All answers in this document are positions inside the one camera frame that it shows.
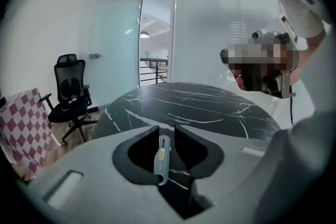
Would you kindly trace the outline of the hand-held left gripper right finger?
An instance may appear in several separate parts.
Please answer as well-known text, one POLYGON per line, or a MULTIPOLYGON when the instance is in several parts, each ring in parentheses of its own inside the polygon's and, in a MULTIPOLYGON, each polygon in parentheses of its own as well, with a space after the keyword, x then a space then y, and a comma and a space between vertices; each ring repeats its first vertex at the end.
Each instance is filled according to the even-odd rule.
POLYGON ((206 178, 219 168, 224 160, 221 147, 186 128, 174 128, 175 149, 193 179, 206 178))

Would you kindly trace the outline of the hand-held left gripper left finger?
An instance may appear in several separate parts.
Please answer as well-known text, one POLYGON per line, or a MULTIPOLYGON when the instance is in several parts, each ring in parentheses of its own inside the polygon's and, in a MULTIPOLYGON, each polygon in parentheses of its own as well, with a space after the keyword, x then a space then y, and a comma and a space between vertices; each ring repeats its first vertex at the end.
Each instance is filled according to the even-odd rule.
POLYGON ((154 159, 159 149, 159 127, 135 129, 135 134, 121 142, 113 151, 112 161, 118 172, 138 185, 158 185, 154 159))

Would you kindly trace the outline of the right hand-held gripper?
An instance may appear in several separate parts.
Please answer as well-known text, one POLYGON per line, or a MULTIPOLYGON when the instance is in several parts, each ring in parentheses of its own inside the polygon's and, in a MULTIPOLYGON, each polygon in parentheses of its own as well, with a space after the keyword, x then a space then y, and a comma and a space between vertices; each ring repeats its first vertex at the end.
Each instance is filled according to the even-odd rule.
POLYGON ((246 91, 293 98, 290 75, 299 64, 299 53, 287 32, 256 31, 247 44, 235 44, 220 52, 222 63, 238 71, 246 91))

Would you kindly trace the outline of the person's right hand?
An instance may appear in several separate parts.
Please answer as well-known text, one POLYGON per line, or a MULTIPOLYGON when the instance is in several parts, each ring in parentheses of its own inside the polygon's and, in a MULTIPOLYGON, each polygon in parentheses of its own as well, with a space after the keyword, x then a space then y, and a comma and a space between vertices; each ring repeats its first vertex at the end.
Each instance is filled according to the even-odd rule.
POLYGON ((244 85, 244 80, 242 79, 241 75, 242 75, 242 71, 241 70, 232 70, 232 74, 235 78, 235 81, 237 82, 238 87, 245 91, 246 87, 244 85))

